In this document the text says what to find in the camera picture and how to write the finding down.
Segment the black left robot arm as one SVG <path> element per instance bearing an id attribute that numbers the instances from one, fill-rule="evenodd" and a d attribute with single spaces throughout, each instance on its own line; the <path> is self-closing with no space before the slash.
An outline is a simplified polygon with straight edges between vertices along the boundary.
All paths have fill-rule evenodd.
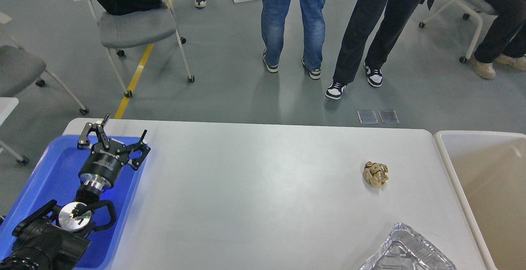
<path id="1" fill-rule="evenodd" d="M 103 270 L 112 261 L 150 147 L 109 137 L 109 117 L 46 148 L 1 224 L 2 270 Z"/>

